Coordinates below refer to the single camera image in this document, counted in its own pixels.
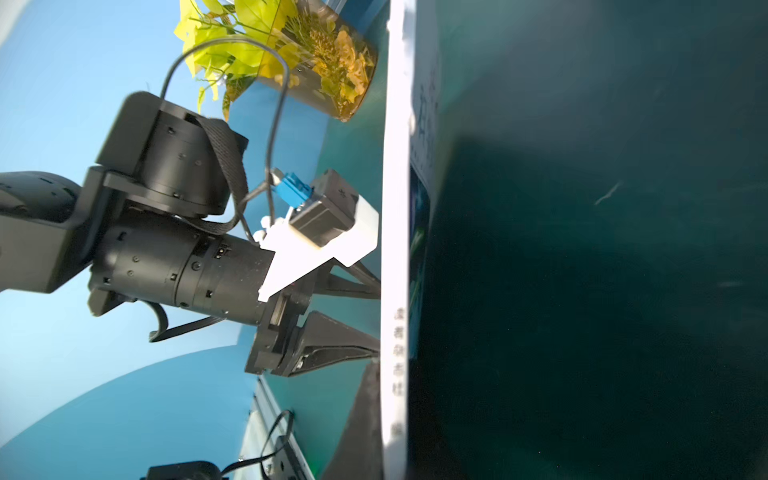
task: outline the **black strap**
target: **black strap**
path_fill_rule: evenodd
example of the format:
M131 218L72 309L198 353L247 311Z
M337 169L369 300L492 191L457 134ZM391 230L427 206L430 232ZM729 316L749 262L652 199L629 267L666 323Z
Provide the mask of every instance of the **black strap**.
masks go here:
M242 213L240 212L240 202L248 193L248 180L245 176L243 167L243 155L237 148L234 132L226 121L220 118L197 117L198 123L208 135L211 147L214 148L216 159L219 161L221 171L230 187L232 198L235 204L235 216L226 223L209 222L199 218L185 218L193 227L199 228L212 235L224 235L232 230L237 222L240 221Z

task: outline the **black bracket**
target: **black bracket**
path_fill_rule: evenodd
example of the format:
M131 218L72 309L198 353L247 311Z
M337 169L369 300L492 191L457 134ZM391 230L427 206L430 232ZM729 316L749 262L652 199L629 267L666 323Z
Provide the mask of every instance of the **black bracket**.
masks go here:
M348 360L379 356L379 339L320 312L310 312L294 329L283 361L274 375L295 376Z
M359 280L360 283L332 274L331 270L335 266L342 268L353 278ZM317 269L317 282L314 293L318 295L378 300L382 295L382 284L362 263L357 262L352 266L344 266L338 260L333 259L325 262Z
M335 266L361 283L331 274ZM311 312L304 326L299 317L313 294L378 299L381 283L360 262L344 267L335 260L324 263L294 284L272 295L257 323L245 371L261 375L295 376L324 366L379 356L379 341L320 312Z

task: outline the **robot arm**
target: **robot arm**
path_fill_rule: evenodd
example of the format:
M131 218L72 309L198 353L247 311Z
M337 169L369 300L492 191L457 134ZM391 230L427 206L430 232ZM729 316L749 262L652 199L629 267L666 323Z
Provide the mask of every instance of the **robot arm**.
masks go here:
M256 325L248 372L291 376L377 356L377 339L320 313L297 327L314 293L379 298L378 279L358 262L376 248L376 211L332 170L309 186L274 170L274 190L295 205L287 220L260 233L260 247L211 233L202 219L223 213L234 188L206 121L132 94L82 188L52 174L0 174L0 291L51 293L91 265L92 313L144 301L160 325L151 341L221 319ZM248 140L227 131L241 162ZM361 283L332 275L335 265ZM168 329L162 305L208 317Z

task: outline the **black cylindrical actuator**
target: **black cylindrical actuator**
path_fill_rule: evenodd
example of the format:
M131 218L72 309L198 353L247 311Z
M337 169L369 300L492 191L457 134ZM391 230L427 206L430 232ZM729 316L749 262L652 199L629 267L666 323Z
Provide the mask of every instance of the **black cylindrical actuator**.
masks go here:
M104 236L89 287L255 324L266 305L259 288L273 256L176 217L129 210Z

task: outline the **artificial plant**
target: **artificial plant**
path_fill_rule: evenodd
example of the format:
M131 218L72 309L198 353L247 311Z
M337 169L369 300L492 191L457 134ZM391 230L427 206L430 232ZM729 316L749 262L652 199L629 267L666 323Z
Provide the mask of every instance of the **artificial plant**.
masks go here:
M346 121L368 88L374 56L349 29L337 28L330 17L321 18L302 1L297 5L296 0L234 0L231 5L203 0L203 10L194 0L180 0L180 21L174 33L184 41L184 51L227 35L246 35L276 49L292 69L289 87L300 85L302 77L313 72L319 76L313 82L317 85L314 93L330 99L336 116ZM198 110L208 89L217 100L218 87L226 88L222 101L225 119L232 103L257 76L272 78L277 84L285 80L282 65L272 55L248 44L214 45L188 57L187 66L206 83L200 87Z

